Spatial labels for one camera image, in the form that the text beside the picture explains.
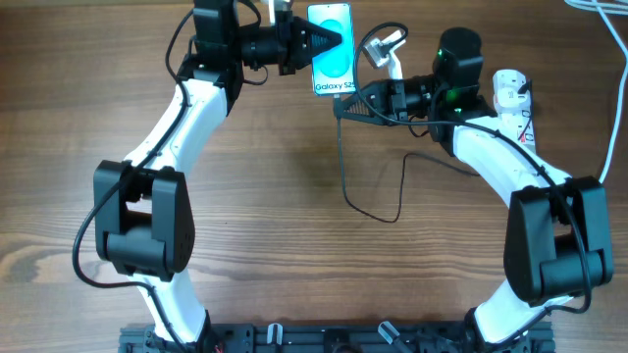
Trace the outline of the Galaxy smartphone with cyan screen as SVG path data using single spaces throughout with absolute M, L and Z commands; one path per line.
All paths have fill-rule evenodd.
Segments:
M 309 5 L 307 16 L 310 23 L 341 36 L 340 44 L 313 58 L 314 93 L 319 96 L 353 93 L 354 35 L 350 4 Z

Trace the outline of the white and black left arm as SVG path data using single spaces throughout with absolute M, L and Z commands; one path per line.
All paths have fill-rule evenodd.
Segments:
M 336 31 L 296 16 L 288 1 L 268 5 L 270 22 L 242 25 L 236 0 L 197 1 L 185 14 L 194 33 L 178 67 L 176 90 L 144 141 L 93 176 L 94 204 L 82 222 L 95 231 L 100 259 L 136 287 L 152 328 L 124 330 L 124 352 L 220 352 L 224 344 L 187 270 L 195 225 L 186 178 L 211 134 L 230 114 L 246 70 L 277 66 L 283 76 L 336 49 Z

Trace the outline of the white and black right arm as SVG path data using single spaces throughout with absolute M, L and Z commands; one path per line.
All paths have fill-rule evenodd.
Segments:
M 401 352 L 428 346 L 447 352 L 536 350 L 544 319 L 555 313 L 583 314 L 596 287 L 613 273 L 606 195 L 595 177 L 575 178 L 545 163 L 513 137 L 506 110 L 480 92 L 482 41 L 465 27 L 446 30 L 433 70 L 405 78 L 394 51 L 408 29 L 392 23 L 379 40 L 366 34 L 356 48 L 390 75 L 337 100 L 339 120 L 355 118 L 377 126 L 423 127 L 445 152 L 471 167 L 508 209 L 503 251 L 504 282 L 482 304 L 454 323 L 428 323 L 403 341 L 390 323 L 380 336 Z M 353 105 L 363 107 L 354 115 Z

